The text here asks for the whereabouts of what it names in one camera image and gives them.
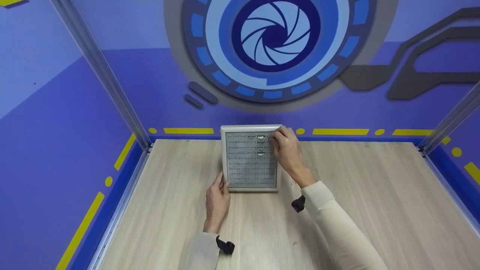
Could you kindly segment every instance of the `hand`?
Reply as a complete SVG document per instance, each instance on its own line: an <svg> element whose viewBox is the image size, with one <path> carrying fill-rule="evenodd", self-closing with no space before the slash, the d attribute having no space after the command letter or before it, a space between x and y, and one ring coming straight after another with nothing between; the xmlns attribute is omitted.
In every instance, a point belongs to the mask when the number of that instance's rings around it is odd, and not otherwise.
<svg viewBox="0 0 480 270"><path fill-rule="evenodd" d="M300 188L316 182L310 170L303 163L299 140L291 128L285 126L277 128L270 134L270 141L274 146L274 154L278 163Z"/></svg>
<svg viewBox="0 0 480 270"><path fill-rule="evenodd" d="M204 232L218 233L230 208L230 193L228 183L222 181L223 172L220 172L206 192L207 218L204 223Z"/></svg>

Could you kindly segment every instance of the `blue baseboard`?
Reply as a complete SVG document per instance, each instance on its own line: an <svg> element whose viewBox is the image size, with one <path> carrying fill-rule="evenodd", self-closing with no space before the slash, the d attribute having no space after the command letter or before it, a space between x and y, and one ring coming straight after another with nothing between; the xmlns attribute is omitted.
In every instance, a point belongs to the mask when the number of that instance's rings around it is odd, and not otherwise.
<svg viewBox="0 0 480 270"><path fill-rule="evenodd" d="M470 180L441 147L435 148L429 158L462 200L473 218L480 223L480 194L477 191L478 187L475 186L477 183Z"/></svg>
<svg viewBox="0 0 480 270"><path fill-rule="evenodd" d="M135 143L102 209L97 213L97 218L91 225L90 232L85 235L84 243L77 251L77 256L72 262L70 270L85 270L88 268L142 153L140 145Z"/></svg>
<svg viewBox="0 0 480 270"><path fill-rule="evenodd" d="M151 141L157 139L173 139L173 140L219 140L217 135L156 135L150 136ZM300 141L341 141L341 142L411 142L414 145L419 145L424 137L339 137L339 136L300 136Z"/></svg>

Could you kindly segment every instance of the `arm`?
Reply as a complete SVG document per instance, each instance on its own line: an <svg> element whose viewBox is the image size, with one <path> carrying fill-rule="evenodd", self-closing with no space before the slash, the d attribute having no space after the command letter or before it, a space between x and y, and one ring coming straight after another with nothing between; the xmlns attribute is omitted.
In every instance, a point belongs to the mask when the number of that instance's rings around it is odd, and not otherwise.
<svg viewBox="0 0 480 270"><path fill-rule="evenodd" d="M222 177L223 173L221 172L207 189L205 201L207 217L204 230L193 243L187 270L215 270L216 268L220 251L216 244L216 238L230 208L228 183L224 184Z"/></svg>
<svg viewBox="0 0 480 270"><path fill-rule="evenodd" d="M284 126L271 133L275 156L301 188L305 208L325 236L333 257L343 270L384 270L382 258L335 201L330 190L317 182L302 160L300 144L291 128Z"/></svg>
<svg viewBox="0 0 480 270"><path fill-rule="evenodd" d="M216 233L198 234L192 247L188 270L214 270L218 261L219 249L216 245Z"/></svg>
<svg viewBox="0 0 480 270"><path fill-rule="evenodd" d="M321 181L306 170L298 183L305 208L320 227L332 255L345 270L384 270L384 261Z"/></svg>

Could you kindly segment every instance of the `metal frame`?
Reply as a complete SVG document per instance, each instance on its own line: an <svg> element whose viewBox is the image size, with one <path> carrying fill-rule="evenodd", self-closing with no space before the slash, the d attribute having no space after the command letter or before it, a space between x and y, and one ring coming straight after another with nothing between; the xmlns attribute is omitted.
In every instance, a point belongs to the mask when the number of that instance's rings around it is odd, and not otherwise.
<svg viewBox="0 0 480 270"><path fill-rule="evenodd" d="M108 223L108 227L107 227L107 229L105 230L105 233L102 236L102 240L100 240L100 243L98 244L96 252L95 252L92 260L90 261L90 265L87 268L88 270L100 269L100 266L102 264L102 260L105 257L105 254L108 250L108 247L110 246L110 243L113 239L113 236L115 235L115 231L117 230L118 225L120 224L121 218L123 217L123 214L125 213L128 202L130 201L130 198L132 197L133 191L134 191L135 187L137 186L138 179L140 178L140 175L143 172L143 169L145 167L145 164L146 164L149 156L150 156L150 150L144 151L142 156L140 157L140 160L138 161L137 166L135 167L135 170L133 171L132 177L128 181L128 185L125 188L125 191L123 192L122 197L120 198L119 204L117 205L117 208L115 209L115 212L113 213L112 219Z"/></svg>
<svg viewBox="0 0 480 270"><path fill-rule="evenodd" d="M467 209L465 204L462 202L460 197L456 194L456 192L452 189L448 181L444 178L442 173L437 169L435 164L432 162L432 160L428 156L423 157L425 159L425 162L427 162L428 166L432 170L432 172L435 174L435 176L438 178L438 181L442 184L444 187L445 191L447 194L450 196L450 198L453 200L453 202L456 204L456 206L459 208L460 212L462 215L465 217L467 222L470 224L472 229L475 231L477 236L480 238L480 224L477 222L477 220L473 217L473 215L470 213L470 211Z"/></svg>
<svg viewBox="0 0 480 270"><path fill-rule="evenodd" d="M222 140L222 167L224 179L228 181L227 172L227 147L226 147L226 133L229 132L272 132L281 127L281 124L268 124L268 125L223 125L220 127L221 140ZM231 192L278 192L280 190L280 175L282 167L276 162L276 188L229 188Z"/></svg>
<svg viewBox="0 0 480 270"><path fill-rule="evenodd" d="M480 106L480 82L455 105L432 133L419 144L420 151L425 155L430 154L435 147L468 118L478 106Z"/></svg>
<svg viewBox="0 0 480 270"><path fill-rule="evenodd" d="M128 102L125 93L121 89L102 50L88 29L78 8L72 0L51 0L51 2L72 34L73 39L75 39L78 47L80 47L80 50L83 52L87 62L102 83L104 89L108 92L113 103L115 103L120 114L127 122L128 127L132 130L133 134L135 134L140 146L143 150L147 150L152 142Z"/></svg>

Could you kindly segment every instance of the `white sleeve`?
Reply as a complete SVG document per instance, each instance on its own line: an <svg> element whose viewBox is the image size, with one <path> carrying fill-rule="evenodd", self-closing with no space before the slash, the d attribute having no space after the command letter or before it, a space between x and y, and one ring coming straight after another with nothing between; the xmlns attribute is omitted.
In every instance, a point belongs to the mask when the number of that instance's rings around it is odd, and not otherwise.
<svg viewBox="0 0 480 270"><path fill-rule="evenodd" d="M187 270L215 270L220 249L216 233L200 233L192 246Z"/></svg>
<svg viewBox="0 0 480 270"><path fill-rule="evenodd" d="M305 208L343 270L385 270L384 261L324 183L303 188Z"/></svg>

